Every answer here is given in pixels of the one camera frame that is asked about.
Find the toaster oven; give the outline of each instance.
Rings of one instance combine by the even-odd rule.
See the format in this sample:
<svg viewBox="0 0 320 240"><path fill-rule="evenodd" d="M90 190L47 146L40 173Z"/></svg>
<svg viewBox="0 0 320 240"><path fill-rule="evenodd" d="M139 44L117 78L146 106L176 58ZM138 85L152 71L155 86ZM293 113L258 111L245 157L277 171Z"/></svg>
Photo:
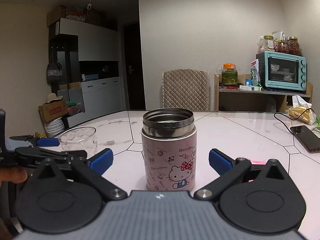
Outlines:
<svg viewBox="0 0 320 240"><path fill-rule="evenodd" d="M306 90L307 63L305 57L265 51L256 55L259 60L261 85L265 88Z"/></svg>

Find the stack of plates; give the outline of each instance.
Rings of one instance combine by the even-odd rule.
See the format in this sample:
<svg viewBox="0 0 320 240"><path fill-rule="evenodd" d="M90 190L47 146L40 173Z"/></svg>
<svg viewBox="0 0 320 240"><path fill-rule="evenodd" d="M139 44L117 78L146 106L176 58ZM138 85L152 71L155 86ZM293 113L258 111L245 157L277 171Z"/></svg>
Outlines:
<svg viewBox="0 0 320 240"><path fill-rule="evenodd" d="M46 124L44 127L48 134L52 136L55 136L64 130L61 117Z"/></svg>

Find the door handle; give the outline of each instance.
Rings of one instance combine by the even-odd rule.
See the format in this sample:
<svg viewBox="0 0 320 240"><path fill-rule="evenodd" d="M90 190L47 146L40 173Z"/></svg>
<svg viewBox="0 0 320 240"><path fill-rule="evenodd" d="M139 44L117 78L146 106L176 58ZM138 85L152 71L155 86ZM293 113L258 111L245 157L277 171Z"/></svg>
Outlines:
<svg viewBox="0 0 320 240"><path fill-rule="evenodd" d="M128 70L128 71L129 71L129 74L131 74L132 71L133 71L133 69L131 68L131 65L128 66L128 69L129 69L129 70Z"/></svg>

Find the clear drinking glass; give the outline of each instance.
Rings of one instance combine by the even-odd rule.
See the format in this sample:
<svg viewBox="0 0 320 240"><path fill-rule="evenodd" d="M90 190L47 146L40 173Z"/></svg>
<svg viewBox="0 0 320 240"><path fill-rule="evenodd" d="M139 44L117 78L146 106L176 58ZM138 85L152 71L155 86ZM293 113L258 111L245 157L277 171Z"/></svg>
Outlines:
<svg viewBox="0 0 320 240"><path fill-rule="evenodd" d="M96 129L91 126L83 126L65 131L59 136L63 151L85 150L88 159L97 151Z"/></svg>

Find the human hand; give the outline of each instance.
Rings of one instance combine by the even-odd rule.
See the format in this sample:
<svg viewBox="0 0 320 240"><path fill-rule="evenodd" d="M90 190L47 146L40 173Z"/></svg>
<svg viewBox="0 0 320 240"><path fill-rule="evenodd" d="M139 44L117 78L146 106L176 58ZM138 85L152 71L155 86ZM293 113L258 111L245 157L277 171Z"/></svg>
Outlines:
<svg viewBox="0 0 320 240"><path fill-rule="evenodd" d="M0 168L0 183L1 181L10 181L16 184L22 183L26 181L27 177L27 172L22 167L13 166Z"/></svg>

